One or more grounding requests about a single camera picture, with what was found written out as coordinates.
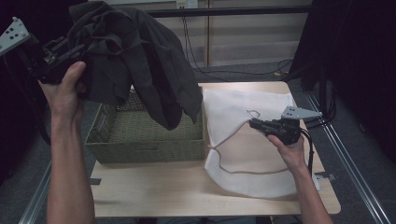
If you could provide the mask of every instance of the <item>light wood tabletop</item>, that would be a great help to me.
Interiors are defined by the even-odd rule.
[[[289,93],[284,82],[203,83],[204,89]],[[305,144],[307,154],[309,145]],[[314,173],[324,172],[318,153]],[[300,214],[296,196],[266,200],[235,195],[219,187],[205,161],[94,165],[91,178],[97,217],[210,217]],[[330,214],[341,210],[329,179],[320,179],[319,195]]]

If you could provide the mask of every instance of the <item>forearm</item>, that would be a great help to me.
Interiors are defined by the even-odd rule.
[[[306,166],[293,172],[303,223],[332,223]]]
[[[52,118],[48,223],[93,223],[91,186],[79,121]]]

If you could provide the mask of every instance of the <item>green wicker basket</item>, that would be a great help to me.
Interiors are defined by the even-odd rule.
[[[183,114],[172,131],[154,121],[131,91],[124,106],[100,105],[85,142],[100,163],[198,161],[205,158],[202,112]]]

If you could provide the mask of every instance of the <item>dark gray cloth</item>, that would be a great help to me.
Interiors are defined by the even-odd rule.
[[[75,23],[67,35],[69,47],[86,46],[82,81],[87,99],[123,105],[133,85],[150,116],[164,128],[175,129],[183,111],[196,122],[201,90],[171,30],[132,7],[89,2],[69,11]]]

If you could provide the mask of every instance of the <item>white cloth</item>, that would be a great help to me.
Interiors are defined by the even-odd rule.
[[[280,119],[291,94],[262,91],[204,90],[211,149],[205,162],[209,176],[228,191],[257,198],[294,194],[296,188],[276,148],[247,122]]]

